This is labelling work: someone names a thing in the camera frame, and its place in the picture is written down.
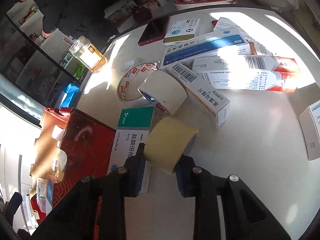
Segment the yellow masking tape roll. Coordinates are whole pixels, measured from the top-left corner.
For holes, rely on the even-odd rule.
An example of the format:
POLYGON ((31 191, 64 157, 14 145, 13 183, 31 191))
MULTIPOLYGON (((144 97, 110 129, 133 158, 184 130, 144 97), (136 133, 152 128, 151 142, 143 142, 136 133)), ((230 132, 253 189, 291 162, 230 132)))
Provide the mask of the yellow masking tape roll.
POLYGON ((192 150, 198 132, 175 118, 166 117, 149 134, 144 156, 156 168, 172 175, 181 156, 192 150))

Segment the green white medicine box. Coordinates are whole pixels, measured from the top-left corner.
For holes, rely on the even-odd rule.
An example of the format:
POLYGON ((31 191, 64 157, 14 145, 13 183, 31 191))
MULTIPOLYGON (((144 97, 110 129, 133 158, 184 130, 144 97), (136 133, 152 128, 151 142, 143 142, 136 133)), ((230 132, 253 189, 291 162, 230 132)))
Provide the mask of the green white medicine box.
POLYGON ((127 108, 121 111, 114 137, 108 173, 123 167, 127 158, 136 155, 140 143, 146 143, 153 128, 166 114, 154 106, 127 108))

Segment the blue white Febuxostat box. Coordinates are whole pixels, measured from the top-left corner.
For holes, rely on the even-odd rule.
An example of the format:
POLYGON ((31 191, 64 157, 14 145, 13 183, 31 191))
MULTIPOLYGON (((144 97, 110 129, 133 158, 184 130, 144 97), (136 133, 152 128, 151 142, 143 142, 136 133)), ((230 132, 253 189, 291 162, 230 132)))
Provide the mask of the blue white Febuxostat box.
POLYGON ((160 69, 176 62, 190 63, 197 57, 249 55, 250 52, 249 42, 236 28, 215 30, 166 48, 160 69))

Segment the white box at edge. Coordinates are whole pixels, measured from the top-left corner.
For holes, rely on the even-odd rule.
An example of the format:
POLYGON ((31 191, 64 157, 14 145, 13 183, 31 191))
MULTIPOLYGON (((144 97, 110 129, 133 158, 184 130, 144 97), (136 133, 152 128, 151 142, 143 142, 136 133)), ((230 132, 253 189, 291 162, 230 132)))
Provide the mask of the white box at edge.
POLYGON ((308 155, 308 161, 320 158, 320 102, 308 106, 298 117, 308 155))

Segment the white orange medicine box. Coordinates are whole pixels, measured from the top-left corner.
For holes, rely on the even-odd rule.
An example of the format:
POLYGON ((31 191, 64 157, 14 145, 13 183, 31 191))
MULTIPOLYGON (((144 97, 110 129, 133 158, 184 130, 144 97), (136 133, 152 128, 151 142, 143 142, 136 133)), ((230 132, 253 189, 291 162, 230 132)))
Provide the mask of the white orange medicine box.
POLYGON ((226 96, 181 63, 167 67, 165 71, 184 87, 188 98, 217 128, 225 123, 230 106, 226 96))

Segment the blue plastic stool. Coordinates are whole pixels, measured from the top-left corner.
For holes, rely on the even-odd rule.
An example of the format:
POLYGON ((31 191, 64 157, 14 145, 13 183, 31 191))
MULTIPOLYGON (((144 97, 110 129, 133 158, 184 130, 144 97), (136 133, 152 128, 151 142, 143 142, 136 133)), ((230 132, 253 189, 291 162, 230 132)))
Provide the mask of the blue plastic stool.
POLYGON ((75 84, 68 84, 62 91, 64 92, 59 108, 73 107, 80 87, 75 84))

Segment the white red text box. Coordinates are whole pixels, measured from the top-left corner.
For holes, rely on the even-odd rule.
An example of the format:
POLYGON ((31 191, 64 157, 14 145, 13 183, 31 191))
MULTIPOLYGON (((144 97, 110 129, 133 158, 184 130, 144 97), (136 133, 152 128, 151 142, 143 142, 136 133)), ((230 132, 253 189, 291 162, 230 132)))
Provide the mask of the white red text box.
POLYGON ((198 72, 197 75, 217 89, 268 90, 284 93, 293 93, 300 80, 298 74, 258 69, 244 72, 227 70, 198 72))

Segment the white masking tape roll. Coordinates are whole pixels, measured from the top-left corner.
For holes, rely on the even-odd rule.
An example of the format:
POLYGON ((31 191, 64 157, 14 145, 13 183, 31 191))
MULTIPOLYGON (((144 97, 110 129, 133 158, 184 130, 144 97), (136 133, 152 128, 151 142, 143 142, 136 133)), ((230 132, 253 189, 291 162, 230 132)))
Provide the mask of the white masking tape roll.
POLYGON ((174 115, 187 98, 183 86, 172 76, 153 71, 138 87, 140 94, 161 112, 174 115))

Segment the white red barcode box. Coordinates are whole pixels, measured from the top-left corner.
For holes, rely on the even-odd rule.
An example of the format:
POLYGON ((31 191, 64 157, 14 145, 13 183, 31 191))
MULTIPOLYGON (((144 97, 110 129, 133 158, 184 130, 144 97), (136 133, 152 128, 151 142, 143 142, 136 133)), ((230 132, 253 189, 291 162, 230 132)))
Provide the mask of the white red barcode box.
POLYGON ((219 70, 267 70, 272 72, 300 73, 294 59, 277 56, 234 55, 231 57, 198 57, 193 62, 194 72, 210 72, 219 70))

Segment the white bottle cap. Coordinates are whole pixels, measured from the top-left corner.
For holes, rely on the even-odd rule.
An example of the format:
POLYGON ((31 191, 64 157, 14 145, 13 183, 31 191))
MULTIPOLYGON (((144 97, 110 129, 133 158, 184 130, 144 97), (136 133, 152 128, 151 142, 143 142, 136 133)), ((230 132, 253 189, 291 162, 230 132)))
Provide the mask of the white bottle cap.
POLYGON ((122 67, 122 72, 126 73, 128 72, 132 67, 135 66, 135 61, 131 60, 125 63, 122 67))

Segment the red printed tape roll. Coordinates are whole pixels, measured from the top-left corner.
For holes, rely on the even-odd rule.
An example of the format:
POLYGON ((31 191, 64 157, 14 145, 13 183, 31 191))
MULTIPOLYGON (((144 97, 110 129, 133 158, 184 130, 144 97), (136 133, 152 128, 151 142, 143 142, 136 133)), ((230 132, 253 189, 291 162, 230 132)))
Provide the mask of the red printed tape roll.
POLYGON ((129 69, 118 83, 119 100, 129 106, 148 105, 148 101, 140 94, 138 88, 153 71, 157 70, 157 64, 150 62, 140 63, 129 69))

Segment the glass jar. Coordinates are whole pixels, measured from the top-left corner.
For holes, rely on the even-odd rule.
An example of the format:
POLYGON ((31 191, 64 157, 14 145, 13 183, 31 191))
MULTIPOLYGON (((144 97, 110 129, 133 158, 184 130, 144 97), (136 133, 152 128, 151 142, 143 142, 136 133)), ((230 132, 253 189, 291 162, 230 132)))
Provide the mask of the glass jar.
POLYGON ((106 57, 84 36, 73 43, 69 52, 93 74, 100 72, 107 64, 106 57))

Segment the white olive medicine box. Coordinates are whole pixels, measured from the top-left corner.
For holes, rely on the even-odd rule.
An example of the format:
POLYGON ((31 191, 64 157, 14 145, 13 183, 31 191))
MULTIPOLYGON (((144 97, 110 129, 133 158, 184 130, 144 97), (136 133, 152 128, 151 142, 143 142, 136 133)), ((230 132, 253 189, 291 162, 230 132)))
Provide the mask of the white olive medicine box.
POLYGON ((195 38, 199 34, 200 26, 201 20, 199 18, 176 21, 168 29, 163 39, 163 43, 165 46, 173 46, 195 38))

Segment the red smartphone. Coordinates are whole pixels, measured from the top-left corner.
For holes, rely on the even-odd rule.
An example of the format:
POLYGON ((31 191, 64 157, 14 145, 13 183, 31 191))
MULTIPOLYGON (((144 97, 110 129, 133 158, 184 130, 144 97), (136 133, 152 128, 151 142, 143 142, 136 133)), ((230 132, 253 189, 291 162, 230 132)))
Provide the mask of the red smartphone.
POLYGON ((166 35, 169 20, 170 16, 163 16, 151 20, 143 31, 138 41, 138 45, 144 46, 162 40, 166 35))

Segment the person in black jacket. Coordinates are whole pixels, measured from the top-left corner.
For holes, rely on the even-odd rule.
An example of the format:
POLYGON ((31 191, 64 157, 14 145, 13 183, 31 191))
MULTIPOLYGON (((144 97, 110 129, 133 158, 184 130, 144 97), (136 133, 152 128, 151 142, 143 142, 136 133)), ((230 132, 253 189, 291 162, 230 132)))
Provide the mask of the person in black jacket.
POLYGON ((108 39, 118 33, 105 17, 105 9, 119 0, 34 0, 42 13, 42 35, 59 29, 66 36, 108 39))

